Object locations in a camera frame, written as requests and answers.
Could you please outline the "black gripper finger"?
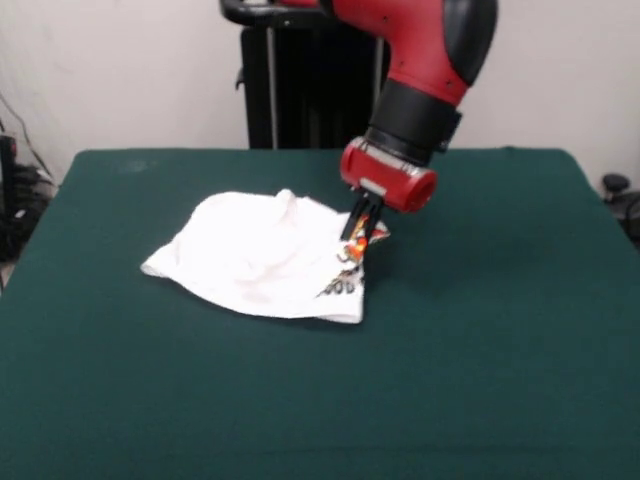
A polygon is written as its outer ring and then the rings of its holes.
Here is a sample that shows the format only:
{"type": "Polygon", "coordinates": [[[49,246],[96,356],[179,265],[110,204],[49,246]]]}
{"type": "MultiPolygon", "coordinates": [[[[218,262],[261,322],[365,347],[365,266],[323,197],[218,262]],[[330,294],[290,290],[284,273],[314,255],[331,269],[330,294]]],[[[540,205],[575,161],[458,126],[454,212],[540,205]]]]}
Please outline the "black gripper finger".
{"type": "Polygon", "coordinates": [[[380,220],[384,202],[379,197],[366,197],[365,200],[364,234],[372,235],[380,220]]]}
{"type": "Polygon", "coordinates": [[[369,194],[359,192],[357,200],[354,206],[352,207],[350,214],[347,218],[347,221],[344,225],[344,228],[342,230],[343,239],[351,238],[359,219],[366,212],[368,206],[369,206],[369,194]]]}

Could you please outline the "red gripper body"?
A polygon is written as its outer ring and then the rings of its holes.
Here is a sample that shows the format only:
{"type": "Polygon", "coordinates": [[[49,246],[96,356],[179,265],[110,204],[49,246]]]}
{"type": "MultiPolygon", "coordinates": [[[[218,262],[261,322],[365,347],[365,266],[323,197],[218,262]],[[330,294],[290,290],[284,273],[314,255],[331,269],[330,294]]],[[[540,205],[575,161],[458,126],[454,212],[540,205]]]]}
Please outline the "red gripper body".
{"type": "Polygon", "coordinates": [[[354,139],[347,145],[340,173],[350,186],[377,195],[386,206],[402,213],[422,209],[438,182],[435,171],[386,153],[365,139],[354,139]]]}

